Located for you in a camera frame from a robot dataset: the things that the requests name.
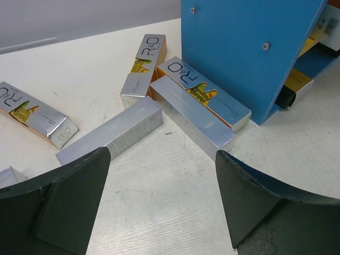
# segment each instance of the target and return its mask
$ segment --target gray wall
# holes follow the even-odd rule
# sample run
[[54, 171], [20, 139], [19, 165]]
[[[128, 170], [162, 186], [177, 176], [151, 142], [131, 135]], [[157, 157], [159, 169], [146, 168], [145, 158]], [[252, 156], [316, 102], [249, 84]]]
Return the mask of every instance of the gray wall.
[[1, 0], [0, 54], [180, 17], [180, 0]]

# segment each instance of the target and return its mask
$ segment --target blue machine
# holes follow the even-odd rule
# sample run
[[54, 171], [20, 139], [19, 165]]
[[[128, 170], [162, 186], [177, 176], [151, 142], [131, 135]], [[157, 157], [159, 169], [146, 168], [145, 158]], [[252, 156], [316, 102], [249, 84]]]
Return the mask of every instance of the blue machine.
[[182, 58], [262, 124], [291, 69], [315, 78], [335, 56], [299, 57], [327, 0], [182, 0]]

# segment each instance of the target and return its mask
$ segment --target white table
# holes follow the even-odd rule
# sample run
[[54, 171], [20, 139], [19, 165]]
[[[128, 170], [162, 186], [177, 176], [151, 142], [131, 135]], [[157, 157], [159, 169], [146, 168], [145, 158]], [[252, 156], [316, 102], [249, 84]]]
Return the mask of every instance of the white table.
[[[167, 36], [181, 57], [180, 20], [0, 55], [0, 80], [67, 114], [76, 141], [123, 111], [119, 93], [145, 33]], [[340, 62], [289, 112], [242, 130], [232, 154], [298, 188], [340, 198]], [[93, 228], [92, 254], [236, 254], [215, 164], [166, 115], [111, 162]], [[0, 169], [29, 178], [60, 166], [58, 150], [0, 116]]]

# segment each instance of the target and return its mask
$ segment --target silver box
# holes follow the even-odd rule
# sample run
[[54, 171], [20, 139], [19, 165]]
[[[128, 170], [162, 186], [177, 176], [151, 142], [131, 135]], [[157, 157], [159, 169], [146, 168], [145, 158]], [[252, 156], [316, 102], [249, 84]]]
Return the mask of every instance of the silver box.
[[150, 83], [157, 79], [156, 66], [164, 62], [166, 52], [165, 35], [144, 36], [120, 94], [125, 109], [149, 95]]
[[178, 57], [157, 66], [157, 75], [169, 76], [234, 132], [248, 124], [251, 116], [248, 108]]
[[147, 96], [58, 152], [56, 157], [65, 165], [106, 146], [112, 160], [162, 124], [161, 107]]
[[151, 85], [153, 99], [213, 161], [218, 150], [228, 151], [235, 132], [170, 77]]
[[78, 132], [68, 116], [6, 82], [0, 83], [0, 112], [58, 149]]
[[0, 189], [26, 181], [27, 177], [9, 166], [0, 172]]

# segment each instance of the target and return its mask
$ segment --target product box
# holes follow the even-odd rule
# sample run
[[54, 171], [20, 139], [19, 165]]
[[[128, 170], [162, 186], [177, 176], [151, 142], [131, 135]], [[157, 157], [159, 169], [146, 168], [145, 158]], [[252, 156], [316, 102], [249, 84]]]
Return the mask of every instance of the product box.
[[68, 116], [6, 82], [0, 83], [0, 112], [58, 149], [78, 132]]
[[146, 96], [58, 152], [56, 157], [62, 165], [66, 165], [99, 147], [106, 146], [110, 150], [112, 160], [162, 124], [161, 107]]
[[169, 76], [229, 128], [237, 132], [249, 122], [251, 111], [178, 57], [157, 66], [158, 77]]
[[0, 189], [26, 181], [27, 177], [9, 166], [0, 172]]
[[165, 35], [145, 35], [137, 52], [131, 73], [127, 76], [121, 91], [124, 108], [137, 103], [149, 95], [149, 85], [157, 79], [156, 66], [163, 63], [166, 56]]
[[213, 161], [229, 151], [236, 134], [168, 76], [151, 85], [154, 100]]
[[314, 80], [297, 69], [292, 69], [275, 104], [282, 109], [289, 109], [309, 92]]
[[314, 47], [318, 42], [313, 40], [312, 38], [308, 38], [306, 43], [304, 44], [299, 57], [301, 57], [303, 54], [305, 54], [307, 51], [309, 51], [312, 47]]
[[340, 50], [340, 9], [327, 4], [310, 38], [338, 51]]

